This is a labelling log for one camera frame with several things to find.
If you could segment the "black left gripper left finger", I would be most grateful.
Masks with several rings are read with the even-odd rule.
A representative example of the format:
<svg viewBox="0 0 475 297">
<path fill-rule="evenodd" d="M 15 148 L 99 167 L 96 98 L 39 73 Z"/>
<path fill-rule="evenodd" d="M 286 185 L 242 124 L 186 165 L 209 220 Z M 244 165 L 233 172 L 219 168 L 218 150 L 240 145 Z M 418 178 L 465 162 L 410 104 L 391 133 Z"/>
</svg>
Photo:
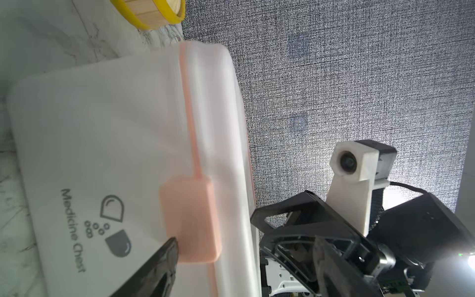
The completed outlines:
<svg viewBox="0 0 475 297">
<path fill-rule="evenodd" d="M 169 238 L 148 259 L 134 258 L 127 236 L 110 236 L 108 247 L 118 258 L 118 263 L 112 265 L 118 277 L 113 297 L 168 297 L 171 294 L 179 252 L 175 237 Z"/>
</svg>

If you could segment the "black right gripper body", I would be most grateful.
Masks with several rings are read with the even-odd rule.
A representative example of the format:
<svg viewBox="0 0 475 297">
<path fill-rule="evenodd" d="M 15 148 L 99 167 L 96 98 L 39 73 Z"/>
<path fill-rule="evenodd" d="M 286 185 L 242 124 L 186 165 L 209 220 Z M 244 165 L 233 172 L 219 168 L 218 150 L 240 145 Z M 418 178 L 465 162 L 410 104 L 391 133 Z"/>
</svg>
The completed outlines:
<svg viewBox="0 0 475 297">
<path fill-rule="evenodd" d="M 366 282 L 372 282 L 382 293 L 377 277 L 382 272 L 387 271 L 394 266 L 395 260 L 392 256 L 387 257 L 376 247 L 367 249 L 365 246 L 358 246 L 350 251 L 349 256 L 344 256 L 340 254 L 333 245 L 330 243 L 328 244 L 342 259 L 347 261 L 351 267 L 361 273 Z"/>
</svg>

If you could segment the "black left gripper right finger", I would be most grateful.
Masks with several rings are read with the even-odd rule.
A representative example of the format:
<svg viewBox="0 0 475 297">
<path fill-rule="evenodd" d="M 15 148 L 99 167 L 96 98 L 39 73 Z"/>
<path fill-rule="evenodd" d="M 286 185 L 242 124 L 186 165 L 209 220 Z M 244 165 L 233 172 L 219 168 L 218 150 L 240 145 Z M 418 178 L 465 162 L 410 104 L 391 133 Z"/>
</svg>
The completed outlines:
<svg viewBox="0 0 475 297">
<path fill-rule="evenodd" d="M 380 297 L 372 282 L 342 259 L 322 238 L 316 238 L 312 250 L 319 294 L 323 297 Z"/>
</svg>

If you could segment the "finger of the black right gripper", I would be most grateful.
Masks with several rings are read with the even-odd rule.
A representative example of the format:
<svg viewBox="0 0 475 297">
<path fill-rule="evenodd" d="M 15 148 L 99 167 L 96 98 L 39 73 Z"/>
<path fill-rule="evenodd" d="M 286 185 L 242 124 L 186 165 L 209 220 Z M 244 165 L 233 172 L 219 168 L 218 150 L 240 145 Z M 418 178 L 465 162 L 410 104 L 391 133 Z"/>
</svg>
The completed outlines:
<svg viewBox="0 0 475 297">
<path fill-rule="evenodd" d="M 322 238 L 348 242 L 343 255 L 349 256 L 364 242 L 359 231 L 310 191 L 256 209 L 251 224 L 263 233 L 260 249 L 271 254 L 279 242 Z"/>
<path fill-rule="evenodd" d="M 314 237 L 263 237 L 259 247 L 310 293 L 319 293 L 313 257 L 314 244 Z"/>
</svg>

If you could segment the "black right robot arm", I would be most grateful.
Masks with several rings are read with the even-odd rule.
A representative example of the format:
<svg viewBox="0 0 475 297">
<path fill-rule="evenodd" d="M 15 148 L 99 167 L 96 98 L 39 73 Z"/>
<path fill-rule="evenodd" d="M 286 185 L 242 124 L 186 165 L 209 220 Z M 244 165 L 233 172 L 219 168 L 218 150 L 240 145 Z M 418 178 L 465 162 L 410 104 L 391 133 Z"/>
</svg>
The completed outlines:
<svg viewBox="0 0 475 297">
<path fill-rule="evenodd" d="M 475 238 L 431 193 L 384 211 L 363 235 L 314 193 L 256 209 L 261 250 L 323 297 L 415 297 L 435 263 L 472 253 Z"/>
</svg>

